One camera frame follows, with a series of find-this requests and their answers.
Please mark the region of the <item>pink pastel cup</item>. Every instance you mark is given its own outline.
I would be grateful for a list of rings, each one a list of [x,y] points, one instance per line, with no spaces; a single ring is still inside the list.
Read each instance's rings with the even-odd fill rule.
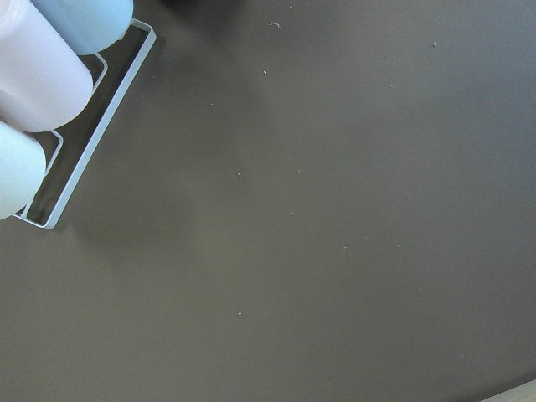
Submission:
[[[1,2],[1,118],[26,132],[74,120],[93,92],[91,72],[30,1]]]

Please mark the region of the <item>white cup rack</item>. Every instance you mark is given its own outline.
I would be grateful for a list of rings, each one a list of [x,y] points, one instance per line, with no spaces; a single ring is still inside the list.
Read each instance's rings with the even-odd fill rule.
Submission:
[[[121,40],[81,58],[94,79],[93,94],[74,120],[32,135],[45,151],[46,173],[38,192],[15,218],[40,229],[57,225],[156,39],[151,25],[134,18]]]

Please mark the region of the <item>mint pastel cup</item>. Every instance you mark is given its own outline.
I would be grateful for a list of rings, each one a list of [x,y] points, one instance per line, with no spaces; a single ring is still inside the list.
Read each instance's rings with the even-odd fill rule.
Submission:
[[[44,180],[46,157],[32,137],[1,122],[1,219],[23,209]]]

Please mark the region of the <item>blue pastel cup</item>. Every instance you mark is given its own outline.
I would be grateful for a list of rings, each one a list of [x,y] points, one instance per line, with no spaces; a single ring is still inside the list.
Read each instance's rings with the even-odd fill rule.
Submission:
[[[89,55],[121,40],[133,17],[132,0],[32,1],[77,55]]]

